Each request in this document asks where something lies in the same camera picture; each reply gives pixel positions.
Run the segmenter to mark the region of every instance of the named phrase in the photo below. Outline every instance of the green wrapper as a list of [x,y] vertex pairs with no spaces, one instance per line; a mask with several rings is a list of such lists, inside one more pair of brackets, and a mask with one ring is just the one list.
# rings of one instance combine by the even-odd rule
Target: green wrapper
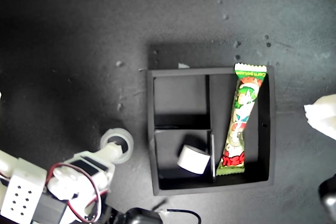
[[237,63],[235,73],[238,76],[238,84],[223,156],[216,171],[217,176],[245,171],[243,131],[258,97],[267,68]]

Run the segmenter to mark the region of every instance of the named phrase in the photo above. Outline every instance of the cable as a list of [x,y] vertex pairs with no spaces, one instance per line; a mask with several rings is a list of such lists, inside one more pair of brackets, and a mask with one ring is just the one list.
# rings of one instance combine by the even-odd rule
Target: cable
[[[106,194],[108,191],[109,191],[108,189],[107,189],[107,190],[104,190],[104,191],[101,191],[101,192],[100,192],[100,196]],[[97,200],[97,196],[94,196],[94,198],[93,198],[92,200],[90,200],[90,202],[87,204],[87,207],[88,207],[90,204],[92,204],[92,202],[94,202],[94,201],[96,201],[96,200]]]
[[183,210],[183,209],[167,209],[167,212],[185,212],[185,213],[187,213],[187,214],[191,214],[191,215],[196,216],[196,217],[198,218],[198,224],[201,224],[201,221],[202,221],[201,217],[200,217],[197,213],[195,213],[195,212],[193,212],[193,211],[190,211],[190,210]]
[[83,170],[82,168],[79,168],[78,166],[75,166],[75,165],[71,165],[71,164],[67,164],[67,163],[57,163],[50,168],[48,177],[46,179],[46,185],[49,183],[50,179],[52,178],[54,169],[56,167],[59,167],[59,166],[67,166],[67,167],[73,168],[74,170],[76,170],[76,171],[82,173],[84,176],[86,176],[87,179],[91,182],[91,184],[92,184],[92,186],[95,190],[94,192],[96,194],[96,198],[93,199],[93,201],[95,201],[96,199],[98,200],[98,202],[97,202],[97,213],[96,213],[96,216],[95,216],[94,220],[90,221],[90,220],[87,220],[87,219],[83,218],[79,213],[77,213],[74,210],[74,208],[71,205],[70,200],[68,201],[68,207],[70,208],[70,210],[73,212],[73,214],[80,221],[82,221],[84,223],[95,223],[95,222],[97,222],[99,220],[100,216],[101,216],[101,208],[102,208],[101,196],[100,196],[100,193],[99,193],[99,190],[98,190],[97,186],[95,185],[95,182],[93,181],[91,176],[87,172],[85,172],[85,170]]
[[0,172],[0,178],[6,181],[10,180],[10,177],[5,176],[2,172]]

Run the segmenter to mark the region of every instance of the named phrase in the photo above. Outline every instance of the white cloth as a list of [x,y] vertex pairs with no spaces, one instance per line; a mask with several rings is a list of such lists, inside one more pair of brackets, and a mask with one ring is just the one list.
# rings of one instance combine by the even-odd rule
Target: white cloth
[[321,97],[304,108],[310,126],[336,140],[336,94]]

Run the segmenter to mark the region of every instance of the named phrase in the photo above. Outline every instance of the black tray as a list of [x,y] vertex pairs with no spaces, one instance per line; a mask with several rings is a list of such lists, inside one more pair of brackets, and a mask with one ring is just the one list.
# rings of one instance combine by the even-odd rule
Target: black tray
[[[148,72],[148,134],[154,195],[207,193],[273,183],[274,72],[271,66],[267,69],[243,132],[245,172],[215,178],[213,173],[223,153],[237,85],[233,68]],[[184,144],[209,154],[214,151],[204,174],[193,174],[177,165]]]

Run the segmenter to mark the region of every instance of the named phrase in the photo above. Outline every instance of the white cap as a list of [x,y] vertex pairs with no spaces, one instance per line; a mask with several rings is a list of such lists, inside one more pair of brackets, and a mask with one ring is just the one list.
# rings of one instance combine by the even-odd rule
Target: white cap
[[184,145],[177,164],[189,172],[203,174],[209,159],[209,154],[190,145]]

